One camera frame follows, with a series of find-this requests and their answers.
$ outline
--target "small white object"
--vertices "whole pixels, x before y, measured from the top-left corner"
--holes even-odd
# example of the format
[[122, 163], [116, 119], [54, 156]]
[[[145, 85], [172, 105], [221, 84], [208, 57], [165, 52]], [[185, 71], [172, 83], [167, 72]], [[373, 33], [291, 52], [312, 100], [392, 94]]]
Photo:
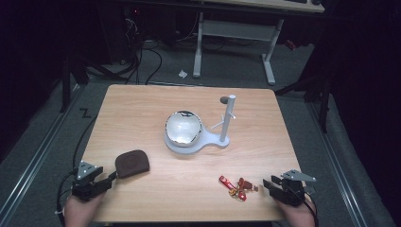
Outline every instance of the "small white object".
[[186, 76], [188, 76], [188, 74], [185, 73], [183, 70], [181, 70], [181, 72], [178, 74], [178, 76], [184, 79], [184, 78], [186, 78]]

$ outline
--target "human arm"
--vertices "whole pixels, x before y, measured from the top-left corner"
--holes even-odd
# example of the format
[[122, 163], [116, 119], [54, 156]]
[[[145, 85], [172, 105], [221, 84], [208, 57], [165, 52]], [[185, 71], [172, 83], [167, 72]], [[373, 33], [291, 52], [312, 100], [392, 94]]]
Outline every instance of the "human arm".
[[65, 227], [87, 227], [105, 195], [106, 192], [90, 201], [82, 201], [76, 196], [70, 196], [64, 206]]
[[[288, 223], [292, 227], [314, 227], [316, 226], [315, 219], [310, 210], [303, 203], [297, 207], [284, 204], [278, 200], [274, 200], [278, 207], [284, 212]], [[305, 200], [305, 202], [312, 208], [316, 214], [316, 206], [313, 202]]]

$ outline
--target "white base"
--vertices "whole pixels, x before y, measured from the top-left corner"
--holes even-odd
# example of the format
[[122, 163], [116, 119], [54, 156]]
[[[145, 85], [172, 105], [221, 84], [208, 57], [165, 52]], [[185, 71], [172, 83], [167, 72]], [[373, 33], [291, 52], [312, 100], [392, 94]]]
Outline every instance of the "white base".
[[168, 138], [167, 133], [165, 132], [165, 142], [168, 148], [170, 148], [172, 151], [180, 153], [180, 154], [191, 154], [195, 153], [199, 150], [201, 150], [205, 146], [218, 146], [221, 148], [226, 148], [228, 144], [230, 144], [230, 138], [228, 136], [225, 137], [225, 140], [223, 142], [220, 141], [220, 135], [211, 133], [207, 129], [203, 128], [201, 133], [200, 133], [200, 138], [198, 141], [189, 147], [178, 147], [175, 144], [171, 142], [171, 140]]
[[194, 78], [199, 78], [201, 76], [201, 54], [195, 54], [195, 63], [194, 63]]
[[266, 54], [263, 54], [262, 61], [263, 61], [263, 65], [265, 66], [266, 78], [268, 79], [269, 85], [274, 85], [275, 79], [274, 79], [273, 71], [271, 70], [270, 61], [265, 61], [265, 58], [266, 58]]

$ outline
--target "white desk leg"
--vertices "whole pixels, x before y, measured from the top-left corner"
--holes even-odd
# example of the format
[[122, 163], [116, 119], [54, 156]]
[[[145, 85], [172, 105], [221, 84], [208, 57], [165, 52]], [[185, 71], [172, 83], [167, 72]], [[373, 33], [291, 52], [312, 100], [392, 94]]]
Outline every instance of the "white desk leg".
[[194, 78], [201, 76], [201, 38], [203, 33], [203, 12], [200, 12], [200, 21], [198, 27], [198, 45], [197, 52], [195, 53], [195, 63], [194, 63]]
[[262, 55], [263, 65], [265, 66], [265, 73], [266, 73], [266, 77], [268, 78], [269, 85], [275, 84], [274, 74], [273, 74], [273, 71], [271, 70], [271, 65], [270, 65], [270, 58], [271, 58], [271, 54], [273, 53], [274, 47], [277, 43], [278, 36], [280, 35], [280, 31], [281, 31], [281, 27], [283, 26], [283, 23], [284, 23], [283, 19], [278, 21], [277, 26], [273, 32], [273, 36], [271, 38], [269, 51], [267, 54]]

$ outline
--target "wooden table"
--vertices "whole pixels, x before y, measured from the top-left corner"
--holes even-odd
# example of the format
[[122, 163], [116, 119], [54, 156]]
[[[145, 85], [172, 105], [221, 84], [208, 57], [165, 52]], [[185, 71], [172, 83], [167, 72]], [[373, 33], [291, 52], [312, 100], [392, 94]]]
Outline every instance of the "wooden table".
[[[227, 148], [205, 147], [181, 155], [167, 148], [167, 118], [188, 110], [210, 129], [226, 106], [219, 99], [236, 95]], [[221, 128], [212, 130], [219, 133]], [[150, 172], [113, 183], [95, 221], [240, 221], [277, 220], [283, 215], [262, 184], [270, 175], [300, 169], [276, 97], [268, 89], [112, 85], [101, 107], [85, 162], [115, 171], [122, 153], [142, 149]], [[223, 175], [236, 184], [240, 177], [258, 184], [247, 200], [229, 196], [218, 181]]]

